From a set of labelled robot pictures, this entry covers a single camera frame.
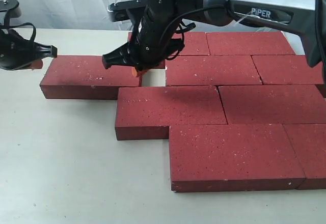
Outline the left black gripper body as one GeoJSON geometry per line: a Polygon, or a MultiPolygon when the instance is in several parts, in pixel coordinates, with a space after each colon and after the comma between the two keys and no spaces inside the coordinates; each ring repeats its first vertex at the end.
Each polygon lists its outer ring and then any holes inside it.
{"type": "Polygon", "coordinates": [[[29,69],[30,64],[38,60],[24,39],[15,30],[1,30],[1,69],[7,71],[29,69]]]}

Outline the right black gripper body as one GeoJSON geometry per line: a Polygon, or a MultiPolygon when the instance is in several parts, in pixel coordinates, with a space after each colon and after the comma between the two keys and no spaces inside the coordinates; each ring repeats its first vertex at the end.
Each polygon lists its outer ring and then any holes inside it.
{"type": "Polygon", "coordinates": [[[144,15],[133,30],[130,55],[135,70],[158,66],[184,48],[184,38],[173,39],[180,26],[177,0],[146,0],[144,15]]]}

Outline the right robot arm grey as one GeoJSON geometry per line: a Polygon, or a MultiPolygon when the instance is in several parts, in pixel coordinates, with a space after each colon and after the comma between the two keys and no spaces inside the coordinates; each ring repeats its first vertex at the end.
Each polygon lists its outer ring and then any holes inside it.
{"type": "Polygon", "coordinates": [[[184,48],[175,34],[196,22],[226,26],[233,21],[300,37],[310,67],[325,63],[325,0],[132,0],[111,4],[113,22],[130,20],[131,38],[102,56],[105,69],[134,67],[137,75],[172,60],[184,48]]]}

